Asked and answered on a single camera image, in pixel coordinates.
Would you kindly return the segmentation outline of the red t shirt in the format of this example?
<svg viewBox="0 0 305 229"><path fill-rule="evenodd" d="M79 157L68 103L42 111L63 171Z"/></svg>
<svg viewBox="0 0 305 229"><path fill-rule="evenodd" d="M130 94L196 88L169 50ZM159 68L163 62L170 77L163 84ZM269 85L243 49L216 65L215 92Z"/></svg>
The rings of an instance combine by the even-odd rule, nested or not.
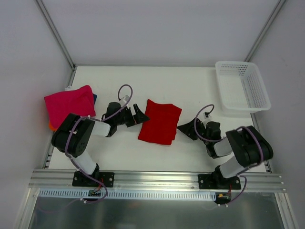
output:
<svg viewBox="0 0 305 229"><path fill-rule="evenodd" d="M148 143L170 146L175 140L182 109L173 104L158 104L148 99L144 122L138 139Z"/></svg>

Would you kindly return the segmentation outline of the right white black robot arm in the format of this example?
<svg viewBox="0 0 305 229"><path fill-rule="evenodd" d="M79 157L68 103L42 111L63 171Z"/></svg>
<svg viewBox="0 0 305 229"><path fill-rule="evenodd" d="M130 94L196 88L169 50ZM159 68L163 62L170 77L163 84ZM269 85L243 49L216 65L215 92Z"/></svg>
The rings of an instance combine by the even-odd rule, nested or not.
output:
<svg viewBox="0 0 305 229"><path fill-rule="evenodd" d="M221 137L220 123L201 122L194 119L177 127L192 140L204 142L208 156L213 159L232 155L225 163L218 165L211 174L199 174L199 189L240 190L239 176L273 157L270 144L252 126L227 131Z"/></svg>

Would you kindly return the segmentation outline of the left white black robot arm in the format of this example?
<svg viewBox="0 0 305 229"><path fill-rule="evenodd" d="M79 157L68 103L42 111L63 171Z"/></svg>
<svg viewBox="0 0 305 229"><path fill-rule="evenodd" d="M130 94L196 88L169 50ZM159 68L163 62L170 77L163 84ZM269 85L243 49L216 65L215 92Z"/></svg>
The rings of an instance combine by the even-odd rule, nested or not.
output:
<svg viewBox="0 0 305 229"><path fill-rule="evenodd" d="M117 126L127 127L149 121L137 104L133 105L135 114L128 106L119 102L108 104L106 113L101 121L70 113L52 136L51 144L64 153L73 163L76 172L73 175L74 187L97 187L105 185L113 187L114 173L101 172L99 165L94 162L86 150L92 135L111 137L117 131Z"/></svg>

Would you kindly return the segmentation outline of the folded navy blue t shirt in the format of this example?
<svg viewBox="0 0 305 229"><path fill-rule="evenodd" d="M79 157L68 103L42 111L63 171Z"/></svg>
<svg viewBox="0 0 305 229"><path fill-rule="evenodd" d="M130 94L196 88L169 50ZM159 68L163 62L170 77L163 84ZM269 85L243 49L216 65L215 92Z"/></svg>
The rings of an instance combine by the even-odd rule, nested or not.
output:
<svg viewBox="0 0 305 229"><path fill-rule="evenodd" d="M96 94L93 94L93 104L96 103L96 100L97 100L97 95L96 95Z"/></svg>

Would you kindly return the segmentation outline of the folded pink t shirt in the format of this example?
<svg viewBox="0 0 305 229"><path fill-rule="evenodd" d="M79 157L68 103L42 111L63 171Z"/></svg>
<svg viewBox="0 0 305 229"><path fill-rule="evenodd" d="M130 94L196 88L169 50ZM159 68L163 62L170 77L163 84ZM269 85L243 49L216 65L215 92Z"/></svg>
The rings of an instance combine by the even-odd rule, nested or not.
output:
<svg viewBox="0 0 305 229"><path fill-rule="evenodd" d="M93 92L89 85L71 91L62 91L44 97L49 121L59 128L70 113L80 116L96 116Z"/></svg>

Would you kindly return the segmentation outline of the white plastic basket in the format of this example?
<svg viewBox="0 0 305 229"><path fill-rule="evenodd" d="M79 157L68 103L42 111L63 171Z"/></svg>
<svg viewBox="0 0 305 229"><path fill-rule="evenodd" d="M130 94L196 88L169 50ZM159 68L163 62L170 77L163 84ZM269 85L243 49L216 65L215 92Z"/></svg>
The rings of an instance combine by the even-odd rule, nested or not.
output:
<svg viewBox="0 0 305 229"><path fill-rule="evenodd" d="M222 111L225 114L244 116L271 108L256 64L218 61L215 70Z"/></svg>

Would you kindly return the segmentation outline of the folded white t shirt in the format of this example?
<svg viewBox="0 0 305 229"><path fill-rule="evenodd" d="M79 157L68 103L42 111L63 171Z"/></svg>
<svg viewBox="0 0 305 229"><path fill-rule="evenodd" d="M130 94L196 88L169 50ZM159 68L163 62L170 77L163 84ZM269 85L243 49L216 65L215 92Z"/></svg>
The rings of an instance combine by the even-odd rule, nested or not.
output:
<svg viewBox="0 0 305 229"><path fill-rule="evenodd" d="M64 89L65 91L71 91L72 90L72 87L71 86L68 86Z"/></svg>

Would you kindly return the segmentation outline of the folded orange t shirt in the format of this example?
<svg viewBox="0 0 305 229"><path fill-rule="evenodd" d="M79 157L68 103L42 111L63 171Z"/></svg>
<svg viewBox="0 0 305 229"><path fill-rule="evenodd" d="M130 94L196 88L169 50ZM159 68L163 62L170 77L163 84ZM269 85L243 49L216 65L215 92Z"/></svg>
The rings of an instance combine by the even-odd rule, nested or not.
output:
<svg viewBox="0 0 305 229"><path fill-rule="evenodd" d="M56 131L58 129L57 127L54 127L50 121L49 121L48 125L49 125L50 130L52 130L52 131Z"/></svg>

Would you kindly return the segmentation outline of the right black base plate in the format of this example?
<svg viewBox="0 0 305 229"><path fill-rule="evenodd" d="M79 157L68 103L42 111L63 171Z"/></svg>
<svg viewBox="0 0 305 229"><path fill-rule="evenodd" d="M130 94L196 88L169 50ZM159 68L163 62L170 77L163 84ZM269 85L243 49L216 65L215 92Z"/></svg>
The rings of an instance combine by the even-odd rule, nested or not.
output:
<svg viewBox="0 0 305 229"><path fill-rule="evenodd" d="M241 189L241 182L237 176L231 178L223 178L222 176L216 177L212 174L199 174L198 185L199 189Z"/></svg>

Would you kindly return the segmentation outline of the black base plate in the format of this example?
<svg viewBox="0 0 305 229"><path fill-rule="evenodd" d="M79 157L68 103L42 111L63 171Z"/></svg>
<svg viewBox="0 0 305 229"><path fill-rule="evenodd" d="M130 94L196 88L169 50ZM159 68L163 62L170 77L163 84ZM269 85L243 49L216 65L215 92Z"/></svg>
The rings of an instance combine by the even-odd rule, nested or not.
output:
<svg viewBox="0 0 305 229"><path fill-rule="evenodd" d="M222 176L216 177L212 174L199 174L198 185L199 189L241 189L241 182L237 176L231 178L223 178Z"/></svg>
<svg viewBox="0 0 305 229"><path fill-rule="evenodd" d="M106 187L113 187L114 183L114 173L113 172L98 172L94 178ZM87 178L82 172L76 171L72 179L73 187L97 187L99 184L90 178Z"/></svg>

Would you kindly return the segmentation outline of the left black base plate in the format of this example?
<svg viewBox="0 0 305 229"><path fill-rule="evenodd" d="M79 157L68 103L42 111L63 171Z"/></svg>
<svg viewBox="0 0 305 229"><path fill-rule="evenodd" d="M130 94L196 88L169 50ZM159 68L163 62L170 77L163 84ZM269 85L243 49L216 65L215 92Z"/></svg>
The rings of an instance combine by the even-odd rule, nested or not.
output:
<svg viewBox="0 0 305 229"><path fill-rule="evenodd" d="M114 173L113 172L98 172L94 178L106 187L113 187L114 183ZM82 172L76 171L72 179L73 187L97 187L99 184L90 178L87 178Z"/></svg>

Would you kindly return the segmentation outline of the aluminium mounting rail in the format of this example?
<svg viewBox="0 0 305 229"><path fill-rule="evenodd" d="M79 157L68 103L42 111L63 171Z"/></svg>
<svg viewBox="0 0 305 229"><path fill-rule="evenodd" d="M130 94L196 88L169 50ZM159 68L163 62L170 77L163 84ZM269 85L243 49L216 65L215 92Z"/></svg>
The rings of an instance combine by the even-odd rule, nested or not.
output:
<svg viewBox="0 0 305 229"><path fill-rule="evenodd" d="M72 188L74 170L35 169L29 187ZM143 172L113 171L112 190L141 191L203 191L199 189L198 175L204 172ZM246 192L285 193L286 185L280 174L245 173L240 176L241 188Z"/></svg>

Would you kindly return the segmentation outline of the left aluminium frame post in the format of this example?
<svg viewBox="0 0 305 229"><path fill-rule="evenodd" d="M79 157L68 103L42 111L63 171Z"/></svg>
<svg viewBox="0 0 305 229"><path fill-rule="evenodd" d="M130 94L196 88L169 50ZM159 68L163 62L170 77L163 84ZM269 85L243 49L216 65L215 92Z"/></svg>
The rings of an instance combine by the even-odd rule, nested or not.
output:
<svg viewBox="0 0 305 229"><path fill-rule="evenodd" d="M53 35L56 43L58 44L64 58L66 59L68 65L70 66L71 69L74 70L75 68L75 63L73 62L71 55L69 54L68 49L66 48L57 28L55 23L53 22L53 19L49 13L49 11L46 8L45 3L42 0L35 0L35 4L37 5L38 9L40 10L44 20L46 21L47 26L49 27L51 34Z"/></svg>

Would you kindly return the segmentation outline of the aluminium frame post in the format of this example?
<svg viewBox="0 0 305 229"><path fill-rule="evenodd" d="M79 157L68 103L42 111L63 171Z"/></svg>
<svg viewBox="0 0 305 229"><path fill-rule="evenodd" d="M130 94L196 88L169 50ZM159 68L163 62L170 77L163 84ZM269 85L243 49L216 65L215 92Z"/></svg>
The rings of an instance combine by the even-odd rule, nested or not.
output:
<svg viewBox="0 0 305 229"><path fill-rule="evenodd" d="M266 37L267 33L271 29L272 25L274 24L275 20L277 19L278 15L280 14L281 10L285 7L287 0L278 0L275 7L271 11L270 15L268 16L265 24L263 25L262 29L260 30L258 36L256 37L253 45L251 46L247 56L245 57L245 62L251 62L255 53L258 51L260 45L263 43L264 38Z"/></svg>
<svg viewBox="0 0 305 229"><path fill-rule="evenodd" d="M68 49L66 48L57 28L55 23L53 22L53 19L49 13L49 11L46 8L45 3L42 0L35 0L35 4L37 5L38 9L40 10L44 20L46 21L47 26L49 27L51 34L53 35L56 43L58 44L64 58L66 59L68 65L70 66L71 69L74 70L75 68L75 63L73 62L71 55L69 54Z"/></svg>

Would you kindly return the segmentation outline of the right aluminium frame post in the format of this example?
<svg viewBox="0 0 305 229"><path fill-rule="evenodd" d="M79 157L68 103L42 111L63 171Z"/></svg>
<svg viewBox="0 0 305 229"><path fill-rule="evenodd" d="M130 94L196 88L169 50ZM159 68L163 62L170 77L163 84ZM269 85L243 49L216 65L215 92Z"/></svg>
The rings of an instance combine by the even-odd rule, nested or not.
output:
<svg viewBox="0 0 305 229"><path fill-rule="evenodd" d="M264 38L266 37L267 33L271 29L272 25L274 24L275 20L277 19L278 15L280 14L281 10L285 7L287 0L278 0L275 7L271 11L270 15L268 16L265 24L263 25L262 29L260 30L258 36L256 37L253 45L251 46L247 56L245 57L245 62L251 62L255 53L258 51L260 45L263 43Z"/></svg>

